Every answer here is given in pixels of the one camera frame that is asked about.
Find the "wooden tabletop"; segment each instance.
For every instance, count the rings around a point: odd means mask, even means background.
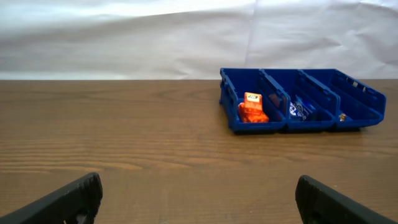
[[[219,81],[1,81],[0,216],[98,172],[96,224],[301,223],[308,174],[398,221],[398,80],[359,132],[234,135]]]

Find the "blue plastic bin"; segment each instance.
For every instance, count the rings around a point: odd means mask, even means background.
[[[365,127],[384,119],[386,96],[335,69],[222,68],[220,75],[220,103],[236,133]],[[262,95],[268,123],[244,123],[239,117],[245,92]],[[290,117],[289,105],[296,95],[317,109],[316,120]],[[345,121],[340,121],[341,113],[347,115]]]
[[[340,96],[336,112],[337,128],[366,127],[380,123],[386,110],[386,96],[336,69],[305,69]],[[339,115],[347,115],[340,121]]]
[[[222,68],[220,103],[228,117],[228,126],[234,132],[278,131],[286,125],[288,96],[276,88],[258,69]],[[238,113],[238,105],[244,101],[244,93],[262,95],[263,111],[269,118],[267,123],[244,123]]]

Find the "wood grain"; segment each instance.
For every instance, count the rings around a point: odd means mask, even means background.
[[[87,172],[96,223],[300,223],[314,176],[398,221],[398,80],[385,120],[359,132],[236,136],[219,81],[1,81],[0,215]]]

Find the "small brown object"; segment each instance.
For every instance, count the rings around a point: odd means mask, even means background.
[[[346,114],[344,114],[344,113],[340,114],[340,121],[345,121],[346,118],[347,118]]]

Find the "white fabric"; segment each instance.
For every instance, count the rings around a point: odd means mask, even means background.
[[[219,79],[220,67],[398,78],[396,0],[0,1],[1,79]]]

